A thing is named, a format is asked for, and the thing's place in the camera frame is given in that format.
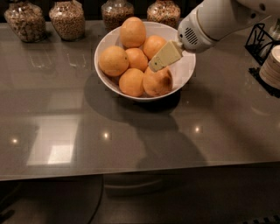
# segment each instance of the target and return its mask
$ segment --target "bowl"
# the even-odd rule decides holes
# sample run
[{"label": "bowl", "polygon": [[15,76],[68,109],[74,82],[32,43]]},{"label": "bowl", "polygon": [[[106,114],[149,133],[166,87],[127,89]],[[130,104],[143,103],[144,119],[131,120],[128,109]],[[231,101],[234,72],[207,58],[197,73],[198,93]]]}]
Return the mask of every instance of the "bowl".
[{"label": "bowl", "polygon": [[[150,35],[158,35],[163,37],[164,39],[168,40],[178,40],[178,31],[174,28],[171,28],[168,25],[155,23],[155,22],[143,22],[146,27],[147,37]],[[183,51],[183,57],[175,62],[174,64],[170,65],[170,70],[173,79],[173,87],[172,91],[169,94],[161,95],[161,96],[148,96],[144,94],[141,97],[133,97],[126,94],[123,94],[120,88],[116,83],[116,79],[112,79],[108,77],[98,65],[98,59],[101,53],[109,46],[120,46],[123,47],[119,35],[120,34],[120,27],[114,29],[113,31],[109,32],[98,44],[96,47],[96,51],[94,54],[94,66],[95,70],[102,80],[102,82],[112,91],[115,93],[122,95],[123,97],[129,98],[133,101],[137,102],[151,102],[156,101],[162,98],[165,98],[168,95],[174,94],[176,91],[180,90],[192,77],[195,64],[196,64],[196,57],[194,53]]]}]

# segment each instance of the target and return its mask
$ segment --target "cable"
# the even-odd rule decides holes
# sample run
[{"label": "cable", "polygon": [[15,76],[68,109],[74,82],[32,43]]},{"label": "cable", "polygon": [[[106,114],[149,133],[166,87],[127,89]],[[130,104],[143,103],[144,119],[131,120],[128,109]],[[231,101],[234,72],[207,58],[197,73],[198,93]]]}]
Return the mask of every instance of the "cable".
[{"label": "cable", "polygon": [[0,199],[0,224],[4,223],[14,214],[13,210],[9,210],[5,213],[3,213],[3,211],[10,205],[10,203],[12,203],[11,201],[10,203],[8,203],[8,200],[10,200],[18,192],[21,185],[22,185],[21,182],[17,183],[16,186],[14,186],[9,193],[5,194]]},{"label": "cable", "polygon": [[94,210],[94,213],[92,214],[92,216],[90,217],[89,221],[87,224],[91,224],[91,222],[95,219],[95,216],[97,214],[97,211],[100,207],[100,204],[102,203],[102,196],[103,196],[103,192],[104,192],[104,177],[103,175],[101,175],[101,193],[97,202],[97,206],[96,209]]}]

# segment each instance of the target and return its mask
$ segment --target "countertop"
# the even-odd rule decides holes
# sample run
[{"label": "countertop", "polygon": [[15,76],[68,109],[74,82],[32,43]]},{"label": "countertop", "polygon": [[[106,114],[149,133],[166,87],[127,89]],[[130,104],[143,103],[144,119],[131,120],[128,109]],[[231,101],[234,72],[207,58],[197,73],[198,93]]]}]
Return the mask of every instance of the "countertop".
[{"label": "countertop", "polygon": [[26,44],[0,24],[0,180],[280,161],[280,103],[249,73],[251,28],[196,55],[176,94],[139,103],[108,90],[94,67],[106,35]]}]

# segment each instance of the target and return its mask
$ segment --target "glass jar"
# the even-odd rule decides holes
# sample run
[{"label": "glass jar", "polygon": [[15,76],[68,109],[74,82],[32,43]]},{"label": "glass jar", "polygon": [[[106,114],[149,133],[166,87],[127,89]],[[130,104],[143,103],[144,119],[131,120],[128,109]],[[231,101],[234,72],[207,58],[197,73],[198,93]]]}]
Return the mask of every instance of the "glass jar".
[{"label": "glass jar", "polygon": [[108,0],[101,7],[101,14],[106,30],[110,32],[134,16],[134,6],[127,0]]},{"label": "glass jar", "polygon": [[27,0],[10,0],[4,17],[10,28],[23,42],[38,42],[46,38],[43,11]]},{"label": "glass jar", "polygon": [[57,0],[50,9],[49,16],[62,40],[76,41],[84,38],[86,20],[81,3],[75,0]]},{"label": "glass jar", "polygon": [[147,10],[147,20],[158,22],[177,28],[181,16],[181,9],[173,2],[157,0],[150,5]]}]

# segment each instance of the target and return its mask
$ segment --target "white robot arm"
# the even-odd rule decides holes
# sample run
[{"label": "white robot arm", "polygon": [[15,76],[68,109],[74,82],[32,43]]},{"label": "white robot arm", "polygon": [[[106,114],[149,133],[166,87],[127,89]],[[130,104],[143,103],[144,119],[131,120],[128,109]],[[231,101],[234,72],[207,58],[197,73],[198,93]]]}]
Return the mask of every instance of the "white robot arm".
[{"label": "white robot arm", "polygon": [[187,51],[201,53],[279,9],[280,0],[204,0],[181,21],[178,38]]}]

